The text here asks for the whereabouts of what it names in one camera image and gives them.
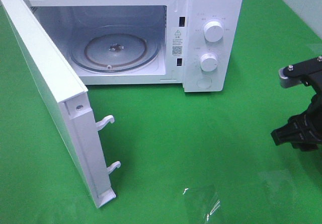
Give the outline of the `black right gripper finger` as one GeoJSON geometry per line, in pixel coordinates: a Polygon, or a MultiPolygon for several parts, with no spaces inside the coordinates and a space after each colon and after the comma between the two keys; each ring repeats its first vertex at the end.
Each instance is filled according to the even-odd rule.
{"type": "Polygon", "coordinates": [[[271,136],[275,145],[289,142],[303,152],[317,150],[321,144],[321,95],[315,94],[304,112],[291,116],[271,136]]]}

